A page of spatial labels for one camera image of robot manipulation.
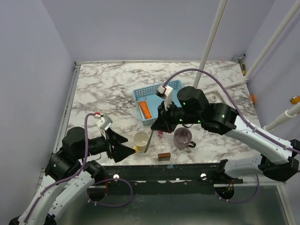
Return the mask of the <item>grey toothbrush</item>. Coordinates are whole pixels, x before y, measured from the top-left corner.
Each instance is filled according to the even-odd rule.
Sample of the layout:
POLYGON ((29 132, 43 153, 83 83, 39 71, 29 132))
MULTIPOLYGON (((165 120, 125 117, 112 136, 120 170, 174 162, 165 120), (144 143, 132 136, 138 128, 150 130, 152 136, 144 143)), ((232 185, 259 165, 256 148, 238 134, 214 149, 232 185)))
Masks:
POLYGON ((144 150, 144 153, 146 153, 146 152, 147 152, 147 150, 148 150, 148 148, 149 148, 149 146, 150 146, 150 142, 151 142, 151 139, 152 139, 153 133, 154 133, 154 130, 152 130, 152 131, 151 131, 151 134, 150 134, 150 136, 149 136, 149 139, 148 139, 148 142, 147 142, 146 148, 145 148, 145 150, 144 150))

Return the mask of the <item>yellow mug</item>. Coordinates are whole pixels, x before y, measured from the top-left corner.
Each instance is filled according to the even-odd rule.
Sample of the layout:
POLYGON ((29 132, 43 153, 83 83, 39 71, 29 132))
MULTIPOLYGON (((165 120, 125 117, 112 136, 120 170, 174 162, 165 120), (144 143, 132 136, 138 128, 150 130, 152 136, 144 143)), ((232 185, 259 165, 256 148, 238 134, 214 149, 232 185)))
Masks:
POLYGON ((133 136, 133 149, 136 152, 145 151, 149 140, 149 134, 144 131, 138 131, 133 136))

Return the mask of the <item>mauve mug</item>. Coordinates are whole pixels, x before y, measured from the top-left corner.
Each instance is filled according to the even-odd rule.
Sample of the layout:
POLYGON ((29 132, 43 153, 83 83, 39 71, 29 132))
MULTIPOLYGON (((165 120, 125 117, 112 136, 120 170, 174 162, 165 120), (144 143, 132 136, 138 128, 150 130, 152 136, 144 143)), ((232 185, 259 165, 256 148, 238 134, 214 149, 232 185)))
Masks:
POLYGON ((180 127, 174 131, 173 144, 180 150, 188 147, 196 147, 196 143, 192 141, 191 131, 185 127, 180 127))

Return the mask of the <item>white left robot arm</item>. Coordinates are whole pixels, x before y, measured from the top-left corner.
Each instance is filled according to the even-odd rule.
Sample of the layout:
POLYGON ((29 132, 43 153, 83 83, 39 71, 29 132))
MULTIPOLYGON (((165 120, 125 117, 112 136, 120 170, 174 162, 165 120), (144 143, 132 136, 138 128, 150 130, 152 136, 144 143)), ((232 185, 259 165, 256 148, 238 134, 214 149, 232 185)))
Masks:
POLYGON ((63 210, 90 185, 107 181, 108 175, 97 161, 84 162, 87 156, 106 152, 115 162, 135 153, 125 146, 128 139, 108 129, 103 136, 85 143, 85 130, 71 128, 62 147, 53 154, 45 169, 41 185, 26 211, 10 220, 11 225, 55 225, 63 210))

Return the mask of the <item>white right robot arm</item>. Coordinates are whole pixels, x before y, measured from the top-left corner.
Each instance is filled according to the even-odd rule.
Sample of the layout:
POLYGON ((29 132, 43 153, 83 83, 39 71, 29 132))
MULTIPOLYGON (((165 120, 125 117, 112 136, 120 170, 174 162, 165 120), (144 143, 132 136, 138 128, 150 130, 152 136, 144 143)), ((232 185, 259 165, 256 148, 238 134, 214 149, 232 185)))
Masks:
POLYGON ((173 89, 160 86, 157 95, 164 99, 158 106, 158 117, 151 130, 172 133, 178 124, 200 124, 211 133, 238 140, 259 152, 258 156, 222 160, 216 171, 218 182, 225 184, 232 178, 262 174, 285 182, 298 173, 299 161, 295 159, 299 142, 278 138, 243 117, 237 107, 224 103, 209 103, 204 92, 192 86, 182 88, 173 102, 173 89))

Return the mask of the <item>light blue perforated basket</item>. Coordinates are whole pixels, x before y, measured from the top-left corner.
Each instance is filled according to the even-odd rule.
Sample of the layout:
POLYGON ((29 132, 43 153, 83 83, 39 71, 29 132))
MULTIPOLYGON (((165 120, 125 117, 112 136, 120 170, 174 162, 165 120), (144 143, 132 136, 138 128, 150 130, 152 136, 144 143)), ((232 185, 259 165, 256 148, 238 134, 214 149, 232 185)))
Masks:
MULTIPOLYGON (((154 121, 156 120, 156 118, 158 117, 158 106, 163 102, 163 99, 156 95, 157 88, 160 85, 162 85, 162 84, 151 85, 151 86, 135 89, 132 91, 139 119, 144 126, 152 125, 154 123, 154 121), (147 102, 148 108, 152 114, 151 119, 145 119, 145 117, 139 107, 139 104, 138 104, 138 102, 140 102, 140 101, 145 101, 143 98, 144 96, 147 97, 146 102, 147 102)), ((184 84, 180 80, 175 80, 175 81, 169 82, 168 85, 173 88, 173 102, 178 107, 181 107, 180 102, 177 98, 177 93, 179 92, 179 90, 181 90, 184 87, 184 84)))

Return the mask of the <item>orange yellow clamp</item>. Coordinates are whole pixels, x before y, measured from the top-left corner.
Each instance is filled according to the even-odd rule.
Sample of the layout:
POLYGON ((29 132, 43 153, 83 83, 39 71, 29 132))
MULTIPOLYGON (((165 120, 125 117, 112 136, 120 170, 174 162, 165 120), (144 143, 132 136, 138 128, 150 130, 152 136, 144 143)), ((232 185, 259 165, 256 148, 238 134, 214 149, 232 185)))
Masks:
POLYGON ((291 99, 290 99, 290 103, 292 105, 296 105, 298 103, 300 103, 300 96, 293 96, 291 99))

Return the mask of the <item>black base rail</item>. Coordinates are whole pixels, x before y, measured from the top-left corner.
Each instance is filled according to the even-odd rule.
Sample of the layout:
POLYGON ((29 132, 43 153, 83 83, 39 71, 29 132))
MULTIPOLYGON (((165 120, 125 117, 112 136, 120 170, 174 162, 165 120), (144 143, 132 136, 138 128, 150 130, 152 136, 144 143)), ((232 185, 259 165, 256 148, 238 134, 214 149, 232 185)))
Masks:
POLYGON ((214 194, 214 185, 243 183, 224 173, 225 161, 206 164, 101 166, 88 162, 85 171, 96 182, 90 190, 109 195, 214 194))

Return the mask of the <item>white pvc pipe frame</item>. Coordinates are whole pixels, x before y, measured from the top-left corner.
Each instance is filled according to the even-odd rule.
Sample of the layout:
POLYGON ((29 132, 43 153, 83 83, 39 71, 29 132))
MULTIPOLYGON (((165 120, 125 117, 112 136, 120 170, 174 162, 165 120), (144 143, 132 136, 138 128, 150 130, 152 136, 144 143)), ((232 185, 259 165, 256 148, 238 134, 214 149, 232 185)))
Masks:
POLYGON ((258 66, 263 64, 263 60, 266 59, 268 54, 270 54, 271 51, 275 49, 275 45, 279 43, 279 39, 283 36, 284 30, 287 28, 289 22, 299 10, 300 2, 297 0, 294 2, 291 9, 287 12, 286 16, 274 31, 266 45, 260 51, 257 59, 252 64, 249 71, 246 72, 245 76, 242 75, 241 68, 237 63, 231 63, 228 61, 221 62, 220 65, 229 67, 229 70, 233 72, 233 77, 225 77, 226 81, 224 83, 224 89, 222 89, 220 85, 216 84, 209 89, 205 89, 204 93, 211 98, 215 98, 218 103, 226 103, 229 106, 233 107, 230 98, 226 95, 225 92, 229 91, 233 94, 235 90, 239 90, 241 93, 233 94, 233 99, 238 101, 238 107, 247 116, 247 118, 253 119, 257 125, 260 125, 246 83, 247 81, 249 81, 249 78, 254 73, 254 71, 258 69, 258 66))

